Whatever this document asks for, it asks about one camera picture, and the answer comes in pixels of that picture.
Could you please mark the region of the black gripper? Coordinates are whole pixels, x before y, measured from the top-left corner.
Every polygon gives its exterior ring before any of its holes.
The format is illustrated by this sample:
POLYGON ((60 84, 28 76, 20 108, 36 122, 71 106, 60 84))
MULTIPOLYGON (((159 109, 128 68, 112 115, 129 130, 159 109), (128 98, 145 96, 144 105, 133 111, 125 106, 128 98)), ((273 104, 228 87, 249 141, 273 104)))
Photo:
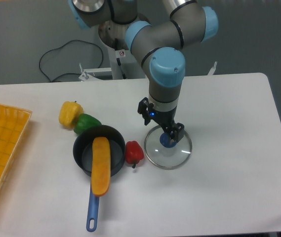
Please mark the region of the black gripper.
POLYGON ((170 138, 178 143, 184 137, 184 125, 174 121, 176 108, 166 112, 154 109, 154 104, 149 102, 147 97, 143 98, 139 104, 137 112, 144 119, 144 125, 148 125, 150 121, 156 122, 164 132, 170 133, 170 138))

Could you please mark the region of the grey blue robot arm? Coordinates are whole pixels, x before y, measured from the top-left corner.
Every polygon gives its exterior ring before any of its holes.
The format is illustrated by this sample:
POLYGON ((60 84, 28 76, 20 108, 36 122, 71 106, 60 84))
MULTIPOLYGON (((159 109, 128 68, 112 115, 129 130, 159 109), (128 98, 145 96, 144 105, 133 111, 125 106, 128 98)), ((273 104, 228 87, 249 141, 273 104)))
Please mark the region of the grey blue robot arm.
POLYGON ((169 140, 179 142, 184 125, 176 123, 174 116, 186 69, 181 50, 217 34, 215 11, 195 0, 165 0, 169 20, 152 26, 141 20, 135 0, 71 0, 68 4, 82 28, 107 22, 125 27, 123 47, 149 79, 149 96, 139 102, 138 113, 145 124, 155 121, 169 140))

